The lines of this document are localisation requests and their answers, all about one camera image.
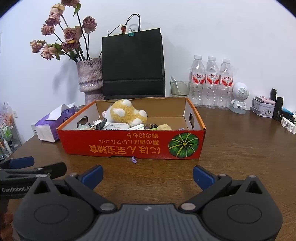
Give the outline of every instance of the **pink textured vase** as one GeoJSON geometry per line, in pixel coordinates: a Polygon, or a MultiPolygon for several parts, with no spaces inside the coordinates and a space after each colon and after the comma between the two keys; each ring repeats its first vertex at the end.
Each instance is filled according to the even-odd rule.
{"type": "Polygon", "coordinates": [[[79,61],[78,71],[79,90],[84,92],[85,104],[94,100],[103,100],[102,59],[79,61]]]}

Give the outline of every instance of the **glass cup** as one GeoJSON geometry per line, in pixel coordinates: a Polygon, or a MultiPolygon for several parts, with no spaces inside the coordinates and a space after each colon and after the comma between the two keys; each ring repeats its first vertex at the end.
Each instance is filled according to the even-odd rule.
{"type": "Polygon", "coordinates": [[[174,81],[170,82],[170,92],[173,97],[188,97],[190,90],[189,81],[174,81]]]}

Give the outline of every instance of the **binder clip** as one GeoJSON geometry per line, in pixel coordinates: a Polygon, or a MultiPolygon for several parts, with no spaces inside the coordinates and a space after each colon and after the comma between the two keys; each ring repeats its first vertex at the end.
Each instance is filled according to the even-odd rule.
{"type": "Polygon", "coordinates": [[[129,33],[128,33],[128,36],[134,36],[135,33],[133,32],[133,30],[131,28],[128,29],[129,30],[129,33]]]}

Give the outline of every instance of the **plastic water bottle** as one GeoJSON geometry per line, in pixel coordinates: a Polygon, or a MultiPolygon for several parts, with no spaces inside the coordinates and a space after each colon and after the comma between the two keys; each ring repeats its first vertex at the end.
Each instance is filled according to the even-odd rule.
{"type": "Polygon", "coordinates": [[[227,110],[231,101],[233,83],[233,72],[230,67],[230,60],[223,59],[220,68],[220,85],[218,87],[218,103],[217,107],[222,110],[227,110]]]}
{"type": "Polygon", "coordinates": [[[204,106],[209,109],[214,109],[217,105],[216,93],[220,82],[220,72],[216,64],[216,57],[209,56],[209,61],[207,62],[205,74],[206,84],[204,106]]]}
{"type": "Polygon", "coordinates": [[[190,98],[195,107],[201,107],[203,102],[203,86],[205,85],[205,67],[202,57],[194,55],[190,69],[190,98]]]}

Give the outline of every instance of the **box handle hole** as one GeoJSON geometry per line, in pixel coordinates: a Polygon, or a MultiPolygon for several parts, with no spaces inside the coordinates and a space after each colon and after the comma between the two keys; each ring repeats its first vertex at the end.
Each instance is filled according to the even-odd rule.
{"type": "Polygon", "coordinates": [[[85,125],[86,123],[88,123],[89,118],[86,116],[82,117],[78,122],[77,122],[77,128],[79,127],[79,125],[85,125]]]}
{"type": "Polygon", "coordinates": [[[189,115],[189,122],[191,124],[192,129],[194,129],[194,118],[193,118],[193,115],[191,113],[189,115]]]}

